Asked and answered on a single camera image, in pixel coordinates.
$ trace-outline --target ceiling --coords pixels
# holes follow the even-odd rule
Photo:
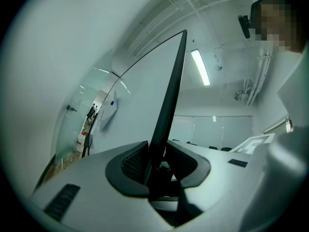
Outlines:
[[[252,0],[155,0],[131,26],[122,51],[139,59],[174,34],[186,29],[187,45],[180,91],[203,85],[191,51],[199,49],[212,86],[243,82],[254,76],[257,45],[245,39],[238,15],[249,15]]]

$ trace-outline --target glass door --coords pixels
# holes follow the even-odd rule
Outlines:
[[[89,71],[67,106],[56,146],[56,163],[76,149],[78,136],[100,90],[111,89],[118,79],[111,71],[110,50]]]

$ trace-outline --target fluorescent light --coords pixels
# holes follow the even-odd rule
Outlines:
[[[109,72],[107,72],[107,71],[105,71],[105,70],[101,70],[101,69],[98,69],[99,71],[102,71],[102,72],[106,72],[106,73],[109,73]]]
[[[192,55],[192,57],[195,61],[195,64],[197,64],[197,68],[198,68],[199,73],[202,77],[204,85],[210,85],[211,83],[210,83],[209,78],[208,78],[207,70],[206,70],[206,67],[204,65],[202,56],[199,53],[199,50],[193,50],[191,52],[191,55]]]
[[[121,82],[121,84],[125,87],[125,89],[126,89],[126,86],[125,86],[125,84],[123,83],[123,81],[120,81]]]

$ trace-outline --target door handle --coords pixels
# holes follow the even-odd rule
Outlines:
[[[67,106],[67,110],[77,112],[77,110],[74,107],[71,107],[70,105]]]

